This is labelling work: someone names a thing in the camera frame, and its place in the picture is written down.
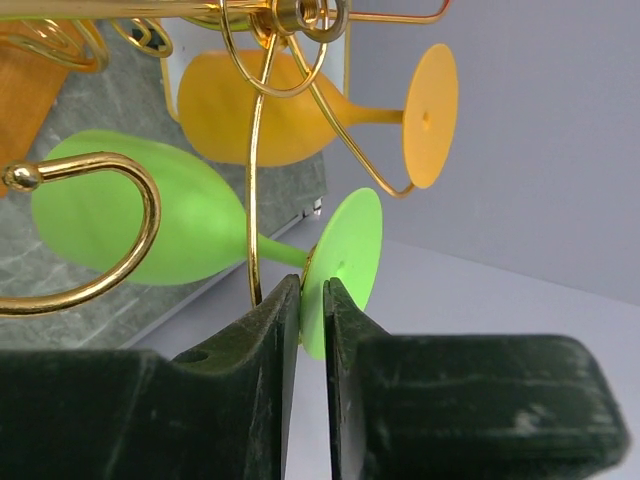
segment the wine glass holder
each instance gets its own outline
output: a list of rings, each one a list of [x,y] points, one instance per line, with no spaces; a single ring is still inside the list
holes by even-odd
[[[247,118],[250,120],[250,127],[244,164],[246,166],[246,252],[249,289],[252,303],[256,306],[262,301],[257,231],[257,168],[262,166],[259,143],[265,99],[292,99],[310,93],[326,122],[320,126],[322,122],[318,121],[318,128],[326,129],[328,125],[334,135],[344,141],[369,175],[389,195],[403,198],[416,186],[421,188],[430,186],[439,175],[447,157],[456,120],[457,77],[455,63],[448,48],[439,45],[439,49],[434,49],[428,58],[425,56],[426,60],[423,60],[428,65],[422,69],[419,79],[429,80],[427,77],[434,77],[434,69],[438,65],[445,65],[450,75],[430,80],[432,85],[426,88],[428,90],[426,93],[424,89],[412,87],[407,98],[407,109],[404,113],[395,115],[398,121],[393,123],[404,122],[405,156],[409,151],[409,156],[412,157],[411,161],[405,159],[411,181],[403,189],[391,186],[353,140],[343,121],[334,111],[331,98],[328,98],[326,91],[320,87],[322,82],[319,79],[322,77],[321,68],[327,55],[328,45],[345,33],[349,22],[429,25],[439,21],[450,6],[451,0],[443,0],[437,12],[427,16],[415,16],[355,12],[351,11],[348,0],[336,0],[335,8],[330,8],[328,0],[217,0],[216,3],[198,0],[21,0],[20,2],[0,0],[0,20],[20,21],[30,32],[24,35],[0,36],[0,44],[43,56],[77,72],[91,74],[98,73],[109,65],[109,47],[96,26],[96,22],[100,20],[108,22],[134,48],[159,58],[167,57],[173,52],[171,37],[162,27],[163,18],[183,18],[202,28],[212,30],[212,34],[217,31],[222,35],[228,58],[241,76],[241,81],[250,85],[253,92],[250,118]],[[80,44],[60,28],[60,20],[70,21],[75,30],[74,33],[84,43]],[[127,30],[123,26],[124,22],[129,22],[133,30],[131,28]],[[250,32],[259,48],[264,51],[258,75],[252,73],[247,67],[243,52],[238,50],[234,41],[235,32]],[[317,43],[317,55],[312,66],[305,59],[296,34],[305,35]],[[293,86],[278,88],[270,84],[270,78],[274,65],[279,58],[282,58],[282,52],[287,48],[301,80]],[[438,96],[436,92],[445,92],[448,95],[445,95],[448,99],[445,104],[442,102],[433,106],[429,104],[434,96]],[[419,115],[420,122],[427,121],[424,112],[409,111],[412,108],[415,110],[416,105],[422,105],[421,102],[426,102],[428,108],[434,109],[433,112],[429,112],[430,122],[436,121],[433,114],[438,118],[444,118],[438,124],[444,126],[436,128],[430,134],[428,141],[417,138],[414,128],[417,120],[411,120],[409,122],[411,125],[407,126],[407,117],[418,118],[417,115]],[[425,167],[427,171],[425,173],[425,168],[416,165],[422,157],[430,154],[437,157],[432,162],[435,166]],[[43,315],[88,302],[127,279],[149,253],[162,221],[161,198],[153,176],[135,159],[115,152],[95,152],[39,163],[30,163],[25,160],[7,166],[2,172],[2,181],[11,190],[33,192],[45,183],[98,171],[121,173],[137,187],[142,198],[144,214],[134,245],[115,266],[85,285],[67,292],[40,297],[0,298],[0,316]],[[303,282],[307,276],[309,260],[313,252],[314,249],[307,258],[302,274]]]

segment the curved gold wire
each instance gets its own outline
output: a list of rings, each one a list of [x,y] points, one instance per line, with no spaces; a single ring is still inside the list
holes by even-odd
[[[109,48],[91,20],[71,20],[91,52],[50,19],[22,20],[36,38],[19,33],[0,33],[0,45],[41,55],[63,67],[84,73],[103,71],[109,64]]]
[[[305,75],[305,73],[309,71],[309,67],[306,65],[306,63],[304,61],[304,56],[302,55],[302,52],[300,51],[300,46],[298,45],[298,42],[297,42],[296,38],[293,35],[291,35],[291,36],[287,37],[286,40],[287,40],[287,43],[289,45],[289,48],[291,49],[291,52],[293,53],[293,58],[295,59],[296,63],[298,64],[298,68],[300,69],[302,74]],[[407,187],[405,187],[403,190],[396,190],[380,174],[380,172],[378,172],[376,167],[367,158],[367,156],[364,154],[362,149],[353,140],[351,135],[349,135],[349,132],[347,132],[346,128],[344,128],[342,123],[340,123],[340,120],[338,120],[338,118],[336,117],[336,114],[333,112],[331,106],[329,105],[329,103],[327,102],[326,98],[324,97],[324,95],[322,94],[320,89],[318,88],[318,85],[316,85],[316,83],[314,82],[314,83],[311,84],[310,89],[311,89],[311,93],[313,95],[313,98],[315,99],[316,103],[318,104],[318,107],[320,107],[320,110],[322,110],[322,113],[324,114],[324,116],[327,119],[327,121],[331,124],[331,126],[333,127],[333,129],[336,132],[336,134],[340,136],[340,138],[345,143],[345,145],[347,145],[349,150],[351,150],[353,155],[358,159],[360,164],[364,167],[364,169],[367,171],[367,173],[375,180],[375,182],[385,192],[387,192],[389,195],[391,195],[394,198],[404,198],[407,195],[409,195],[413,191],[413,189],[415,188],[415,185],[413,184],[413,182],[409,182],[409,185]]]
[[[260,81],[266,83],[269,80],[273,60],[275,58],[278,35],[273,34],[269,38],[267,53],[262,64]],[[258,142],[260,141],[260,120],[265,94],[256,92],[256,100],[253,106],[251,119],[251,138],[249,140],[249,158],[245,174],[246,204],[249,210],[247,215],[247,268],[249,270],[249,290],[251,303],[254,307],[262,303],[262,287],[260,285],[260,259],[258,258]]]
[[[109,23],[113,27],[113,29],[118,32],[122,38],[124,38],[130,45],[133,45],[136,49],[140,50],[147,55],[157,58],[166,58],[173,53],[173,41],[171,37],[164,29],[164,27],[154,18],[131,18],[131,23],[133,23],[140,32],[142,33],[142,38],[136,39],[132,34],[126,32],[122,25],[120,25],[120,21],[116,18],[112,18],[109,20]],[[151,42],[153,38],[153,34],[151,29],[154,29],[164,45],[155,49],[149,46],[149,42]]]
[[[440,9],[433,15],[391,15],[388,13],[351,12],[349,20],[353,22],[403,23],[413,25],[431,25],[447,14],[452,0],[443,0]],[[331,11],[331,18],[338,12]]]
[[[304,282],[307,280],[307,275],[309,274],[309,268],[311,268],[311,261],[313,260],[313,254],[316,253],[316,247],[318,244],[316,243],[311,250],[309,250],[309,254],[307,255],[307,261],[304,263],[304,268],[302,269],[302,277],[300,278],[300,285],[304,290]]]
[[[82,286],[40,297],[0,297],[0,316],[42,315],[88,302],[119,285],[149,252],[160,226],[160,194],[149,173],[124,155],[100,152],[39,164],[14,164],[5,169],[2,180],[10,189],[30,192],[43,183],[104,170],[125,175],[140,191],[144,211],[140,232],[134,245],[108,272]]]
[[[227,50],[229,51],[229,55],[231,56],[233,63],[236,65],[236,67],[238,68],[238,70],[240,71],[240,73],[242,74],[242,76],[246,81],[248,81],[251,85],[253,85],[253,87],[256,90],[258,90],[260,93],[270,95],[273,97],[278,97],[278,98],[294,97],[296,95],[299,95],[303,91],[305,91],[307,88],[309,88],[309,86],[313,83],[315,78],[320,73],[320,69],[322,68],[322,65],[324,63],[324,59],[327,54],[327,48],[328,48],[327,43],[320,44],[320,48],[318,49],[318,56],[316,57],[316,62],[313,68],[309,69],[308,73],[304,74],[306,75],[306,77],[301,83],[289,89],[280,90],[277,88],[272,88],[269,85],[267,85],[265,82],[261,82],[259,79],[254,77],[251,74],[251,72],[247,70],[246,66],[244,65],[244,63],[240,59],[240,56],[238,55],[238,50],[236,48],[235,41],[233,40],[233,32],[230,29],[231,26],[229,23],[229,12],[227,9],[227,0],[218,0],[218,4],[220,5],[220,18],[221,18],[221,24],[223,27],[221,32],[222,38],[224,39],[224,43],[227,47]],[[325,10],[325,14],[323,17],[323,26],[327,25],[329,22],[329,15],[326,12],[327,10]]]

